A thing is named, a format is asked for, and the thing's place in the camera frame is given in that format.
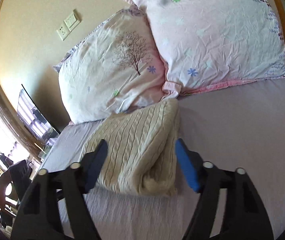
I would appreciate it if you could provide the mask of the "dark wooden chair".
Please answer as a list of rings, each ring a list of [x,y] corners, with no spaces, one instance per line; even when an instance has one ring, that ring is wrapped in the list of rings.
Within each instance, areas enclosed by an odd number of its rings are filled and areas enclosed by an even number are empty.
[[[31,185],[31,173],[30,162],[22,160],[0,175],[0,224],[3,228],[12,226],[16,215],[11,209],[18,210],[19,202]]]

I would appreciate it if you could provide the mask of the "pink flower-print right pillow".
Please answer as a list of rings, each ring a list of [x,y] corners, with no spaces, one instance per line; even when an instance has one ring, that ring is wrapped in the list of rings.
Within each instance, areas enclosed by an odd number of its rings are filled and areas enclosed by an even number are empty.
[[[285,78],[284,37],[268,0],[125,1],[147,16],[171,96]]]

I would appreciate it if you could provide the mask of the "pink tree-print left pillow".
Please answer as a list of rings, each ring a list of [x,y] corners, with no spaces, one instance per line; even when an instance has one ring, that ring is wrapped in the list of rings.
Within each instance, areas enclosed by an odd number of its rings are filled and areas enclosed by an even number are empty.
[[[102,22],[53,67],[74,124],[175,98],[145,13],[131,5]]]

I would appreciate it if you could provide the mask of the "white wall switch plate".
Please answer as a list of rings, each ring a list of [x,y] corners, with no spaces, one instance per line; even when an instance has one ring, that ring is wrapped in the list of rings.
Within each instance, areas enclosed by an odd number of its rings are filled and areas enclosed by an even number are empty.
[[[73,10],[69,16],[64,20],[65,25],[69,31],[74,30],[81,22],[80,17],[76,10]]]

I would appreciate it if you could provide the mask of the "brown wooden window frame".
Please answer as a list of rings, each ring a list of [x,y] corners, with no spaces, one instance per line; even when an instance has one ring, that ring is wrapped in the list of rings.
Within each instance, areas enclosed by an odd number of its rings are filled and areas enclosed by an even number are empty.
[[[42,163],[40,153],[43,144],[25,127],[17,116],[16,110],[6,97],[0,86],[0,118],[18,142],[36,159]]]

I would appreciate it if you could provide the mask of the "white wall power socket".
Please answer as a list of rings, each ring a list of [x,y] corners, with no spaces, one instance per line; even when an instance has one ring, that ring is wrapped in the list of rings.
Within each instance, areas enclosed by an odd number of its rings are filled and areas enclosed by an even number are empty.
[[[68,27],[66,26],[66,24],[64,22],[61,23],[61,25],[58,27],[56,32],[62,41],[64,41],[68,37],[68,35],[70,34],[70,30],[68,29]]]

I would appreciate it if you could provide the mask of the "black framed glossy panel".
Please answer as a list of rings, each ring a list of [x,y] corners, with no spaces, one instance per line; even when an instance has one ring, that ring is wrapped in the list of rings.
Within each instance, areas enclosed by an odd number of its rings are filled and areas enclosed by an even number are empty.
[[[60,135],[59,132],[40,112],[24,86],[22,86],[19,92],[17,116],[29,132],[42,142],[43,145],[53,146],[55,144]]]

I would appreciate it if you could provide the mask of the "beige cable-knit sweater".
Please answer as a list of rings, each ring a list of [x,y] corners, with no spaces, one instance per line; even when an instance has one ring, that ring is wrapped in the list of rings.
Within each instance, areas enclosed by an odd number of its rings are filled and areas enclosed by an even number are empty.
[[[177,99],[111,115],[88,137],[80,156],[104,139],[108,154],[97,181],[100,187],[136,196],[174,195],[179,122]]]

